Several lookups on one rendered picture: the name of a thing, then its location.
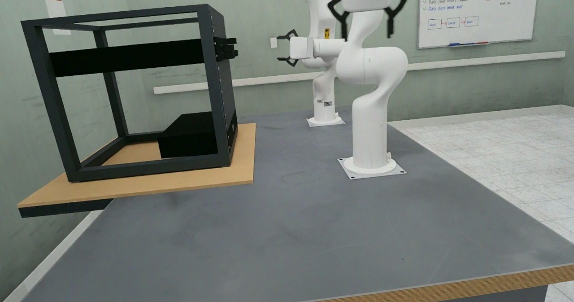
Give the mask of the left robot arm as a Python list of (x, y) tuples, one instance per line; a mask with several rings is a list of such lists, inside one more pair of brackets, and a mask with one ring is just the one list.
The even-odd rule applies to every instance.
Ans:
[(355, 175), (387, 175), (396, 169), (390, 152), (386, 153), (387, 104), (407, 72), (408, 59), (398, 47), (361, 47), (381, 23), (383, 11), (353, 13), (350, 41), (336, 63), (342, 83), (377, 84), (352, 104), (353, 157), (344, 162), (344, 168)]

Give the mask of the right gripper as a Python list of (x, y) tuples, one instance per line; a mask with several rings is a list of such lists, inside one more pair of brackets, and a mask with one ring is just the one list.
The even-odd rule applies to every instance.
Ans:
[[(295, 37), (289, 37), (292, 33), (295, 34)], [(277, 39), (288, 39), (290, 41), (290, 56), (288, 58), (277, 58), (279, 61), (287, 61), (289, 65), (295, 67), (299, 59), (309, 59), (307, 58), (307, 38), (299, 37), (295, 29), (286, 35), (279, 35)], [(295, 62), (291, 63), (289, 59), (295, 60)]]

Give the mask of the tan flat wooden board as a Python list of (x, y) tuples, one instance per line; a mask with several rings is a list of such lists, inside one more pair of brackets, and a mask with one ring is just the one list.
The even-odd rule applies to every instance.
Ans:
[[(253, 183), (256, 123), (239, 124), (231, 165), (69, 183), (66, 172), (18, 208)], [(158, 141), (128, 143), (99, 166), (162, 160)]]

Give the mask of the dark grey metal rack frame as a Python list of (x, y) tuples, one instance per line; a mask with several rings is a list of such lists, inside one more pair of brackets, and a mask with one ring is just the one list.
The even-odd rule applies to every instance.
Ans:
[[(196, 12), (198, 18), (108, 26), (78, 24)], [(235, 98), (230, 60), (218, 61), (215, 42), (217, 37), (227, 37), (223, 14), (209, 4), (81, 14), (20, 22), (69, 183), (231, 165), (239, 130)], [(107, 43), (106, 31), (191, 22), (199, 23), (201, 39), (114, 47), (109, 47)], [(49, 53), (42, 28), (92, 31), (97, 48)], [(205, 64), (212, 111), (182, 114), (163, 131), (128, 133), (115, 77), (116, 71), (201, 63)], [(103, 73), (118, 137), (80, 162), (56, 77), (97, 73)], [(158, 141), (161, 158), (170, 159), (99, 166), (128, 143), (152, 140)], [(212, 154), (201, 155), (205, 153)]]

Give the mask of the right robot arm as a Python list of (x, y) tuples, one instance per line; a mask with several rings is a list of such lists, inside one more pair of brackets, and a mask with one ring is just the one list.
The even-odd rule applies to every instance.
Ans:
[(307, 58), (302, 59), (307, 69), (327, 68), (313, 79), (314, 117), (310, 124), (331, 125), (342, 121), (335, 113), (334, 78), (336, 63), (345, 39), (335, 39), (336, 17), (328, 4), (332, 0), (304, 0), (309, 6), (310, 34), (307, 37)]

